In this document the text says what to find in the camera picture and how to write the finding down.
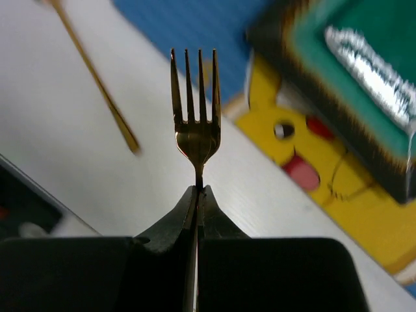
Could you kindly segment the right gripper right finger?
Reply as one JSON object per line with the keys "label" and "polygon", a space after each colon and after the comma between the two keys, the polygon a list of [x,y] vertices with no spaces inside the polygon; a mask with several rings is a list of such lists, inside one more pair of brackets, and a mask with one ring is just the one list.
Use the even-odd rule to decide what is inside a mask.
{"label": "right gripper right finger", "polygon": [[353,259],[326,237],[251,238],[211,187],[198,199],[200,311],[368,311]]}

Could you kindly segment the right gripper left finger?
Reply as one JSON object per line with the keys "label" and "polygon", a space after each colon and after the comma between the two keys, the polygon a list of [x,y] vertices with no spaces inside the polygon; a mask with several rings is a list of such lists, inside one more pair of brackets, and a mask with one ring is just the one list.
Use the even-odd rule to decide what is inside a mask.
{"label": "right gripper left finger", "polygon": [[2,311],[192,311],[198,190],[135,237],[7,239]]}

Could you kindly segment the gold fork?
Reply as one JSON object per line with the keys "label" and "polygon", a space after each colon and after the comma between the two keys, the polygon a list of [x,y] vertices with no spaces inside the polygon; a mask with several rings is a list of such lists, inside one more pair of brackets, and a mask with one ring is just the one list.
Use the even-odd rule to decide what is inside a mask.
{"label": "gold fork", "polygon": [[190,77],[189,53],[185,50],[185,76],[187,89],[187,119],[183,118],[181,92],[176,64],[175,50],[170,52],[171,95],[174,117],[175,141],[178,150],[191,162],[195,172],[195,185],[191,187],[190,206],[186,213],[179,236],[181,259],[179,282],[181,291],[180,311],[192,311],[196,281],[196,254],[198,245],[198,221],[200,218],[200,197],[204,192],[203,169],[220,145],[220,100],[217,71],[217,53],[213,51],[213,95],[216,97],[212,108],[213,118],[207,119],[207,105],[204,87],[199,91],[200,117],[196,119],[192,82]]}

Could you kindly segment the blue yellow Pikachu cloth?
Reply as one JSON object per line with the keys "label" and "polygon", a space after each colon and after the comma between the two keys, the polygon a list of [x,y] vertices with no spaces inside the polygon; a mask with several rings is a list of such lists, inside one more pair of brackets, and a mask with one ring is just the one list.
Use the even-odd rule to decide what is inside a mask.
{"label": "blue yellow Pikachu cloth", "polygon": [[399,284],[415,290],[415,204],[397,203],[247,44],[268,1],[115,1],[155,47],[220,50],[224,114]]}

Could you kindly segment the green square ceramic plate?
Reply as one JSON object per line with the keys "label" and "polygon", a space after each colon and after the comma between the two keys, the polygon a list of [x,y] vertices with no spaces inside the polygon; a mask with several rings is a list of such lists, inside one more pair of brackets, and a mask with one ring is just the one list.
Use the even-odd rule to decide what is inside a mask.
{"label": "green square ceramic plate", "polygon": [[324,123],[398,202],[415,198],[415,141],[327,48],[324,30],[358,1],[274,1],[246,31],[256,52],[308,99]]}

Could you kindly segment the gold spoon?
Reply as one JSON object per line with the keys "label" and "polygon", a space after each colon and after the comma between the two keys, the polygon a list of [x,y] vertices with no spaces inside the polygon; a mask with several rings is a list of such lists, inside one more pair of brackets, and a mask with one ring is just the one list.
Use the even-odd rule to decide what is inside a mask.
{"label": "gold spoon", "polygon": [[105,83],[103,82],[102,78],[100,77],[99,73],[96,70],[96,67],[94,66],[93,62],[90,59],[90,56],[85,51],[85,48],[82,44],[82,42],[79,39],[79,36],[75,32],[69,17],[62,5],[62,1],[38,1],[39,3],[43,5],[47,5],[57,13],[59,19],[61,20],[66,32],[68,33],[70,39],[72,40],[75,48],[77,49],[78,53],[80,54],[85,66],[87,67],[88,71],[90,72],[93,80],[96,83],[96,86],[98,87],[103,99],[105,100],[105,103],[107,104],[107,107],[112,114],[112,117],[114,119],[114,122],[116,123],[121,135],[123,136],[123,139],[125,140],[125,143],[127,144],[128,148],[133,154],[137,154],[140,152],[140,144],[139,141],[136,138],[136,135],[134,134],[133,130],[127,123],[126,119],[124,118],[122,112],[120,111],[119,107],[117,106],[116,102],[114,101],[113,97],[111,96],[111,93],[108,91],[107,87],[105,86]]}

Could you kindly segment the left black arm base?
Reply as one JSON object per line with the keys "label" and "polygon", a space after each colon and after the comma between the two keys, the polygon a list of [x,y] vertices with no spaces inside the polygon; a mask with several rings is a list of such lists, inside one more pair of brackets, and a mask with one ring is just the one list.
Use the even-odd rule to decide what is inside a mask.
{"label": "left black arm base", "polygon": [[64,214],[36,183],[1,157],[1,240],[46,237]]}

